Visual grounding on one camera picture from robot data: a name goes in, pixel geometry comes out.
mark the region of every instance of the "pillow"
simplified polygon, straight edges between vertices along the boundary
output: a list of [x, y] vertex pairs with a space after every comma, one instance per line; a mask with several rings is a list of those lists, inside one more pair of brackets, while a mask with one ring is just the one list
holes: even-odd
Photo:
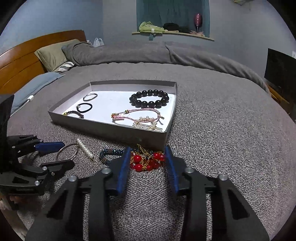
[[26, 83], [24, 87], [15, 93], [15, 98], [12, 103], [11, 113], [17, 110], [23, 103], [27, 101], [30, 95], [35, 95], [44, 86], [54, 82], [55, 80], [63, 77], [59, 73], [49, 72], [40, 74], [33, 78], [30, 82]]
[[74, 66], [74, 63], [71, 62], [71, 61], [68, 61], [66, 63], [63, 63], [59, 68], [58, 68], [58, 72], [66, 72], [68, 71], [69, 69], [71, 69], [72, 67]]
[[35, 55], [40, 59], [48, 72], [57, 72], [59, 67], [67, 62], [62, 47], [64, 45], [76, 43], [80, 43], [80, 41], [73, 39], [66, 42], [51, 44], [36, 50]]

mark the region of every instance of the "blue gripper pad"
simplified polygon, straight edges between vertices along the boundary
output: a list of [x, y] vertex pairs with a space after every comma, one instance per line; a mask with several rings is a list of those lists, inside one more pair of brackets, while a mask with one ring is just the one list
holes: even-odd
[[183, 159], [175, 157], [169, 146], [165, 147], [165, 166], [168, 175], [168, 181], [175, 194], [181, 194], [181, 189], [189, 187], [189, 183], [184, 181], [183, 171], [186, 164]]
[[128, 171], [130, 168], [130, 160], [131, 160], [131, 148], [127, 147], [124, 150], [124, 153], [122, 155], [123, 161], [122, 165], [118, 174], [118, 181], [117, 181], [117, 186], [116, 189], [119, 194], [123, 193], [125, 186], [126, 186], [126, 181], [128, 178]]
[[63, 142], [42, 142], [35, 145], [36, 151], [42, 154], [58, 152], [65, 144]]

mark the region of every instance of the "blue pillow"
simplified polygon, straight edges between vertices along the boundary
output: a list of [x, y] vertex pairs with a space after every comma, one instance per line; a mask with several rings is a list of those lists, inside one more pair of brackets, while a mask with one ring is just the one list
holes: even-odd
[[35, 95], [44, 86], [54, 82], [55, 80], [63, 76], [64, 75], [60, 75], [56, 72], [48, 72], [45, 74], [40, 74], [33, 78], [24, 87], [22, 87], [19, 91], [15, 93], [11, 113], [17, 110], [23, 103], [25, 103], [30, 95]]

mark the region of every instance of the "gray bedspread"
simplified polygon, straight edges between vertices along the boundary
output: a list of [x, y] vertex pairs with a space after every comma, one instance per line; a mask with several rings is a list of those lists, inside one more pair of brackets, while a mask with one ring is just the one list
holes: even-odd
[[[54, 188], [21, 206], [19, 216], [28, 228], [38, 213], [36, 208], [45, 205], [67, 177], [93, 175], [105, 167], [98, 161], [103, 148], [124, 148], [120, 143], [54, 125], [47, 112], [89, 81], [112, 79], [177, 82], [178, 101], [167, 143], [173, 154], [184, 158], [188, 166], [202, 174], [212, 177], [227, 174], [250, 203], [270, 238], [278, 232], [295, 206], [296, 127], [293, 121], [268, 93], [248, 79], [192, 66], [155, 63], [75, 67], [43, 88], [32, 102], [11, 117], [9, 135], [37, 134], [45, 141], [64, 141], [65, 144], [80, 138], [97, 160], [92, 164], [79, 152], [75, 167], [56, 181]], [[65, 155], [70, 155], [70, 151], [66, 150]], [[35, 158], [33, 165], [54, 161], [54, 158], [54, 154]], [[87, 197], [85, 240], [88, 239], [88, 203]], [[207, 207], [210, 240], [210, 205]], [[141, 173], [130, 171], [124, 195], [111, 202], [111, 214], [115, 240], [177, 241], [183, 223], [184, 200], [175, 198], [170, 191], [163, 168]]]
[[128, 41], [92, 47], [89, 43], [81, 42], [63, 46], [62, 50], [66, 58], [77, 66], [112, 62], [180, 64], [246, 78], [269, 93], [262, 78], [250, 68], [221, 55], [202, 51], [195, 45], [176, 42]]

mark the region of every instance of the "television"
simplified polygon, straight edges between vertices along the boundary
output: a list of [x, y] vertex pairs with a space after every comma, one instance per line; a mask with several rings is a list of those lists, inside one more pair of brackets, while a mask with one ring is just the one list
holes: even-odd
[[279, 51], [268, 49], [264, 77], [283, 98], [296, 103], [296, 59]]

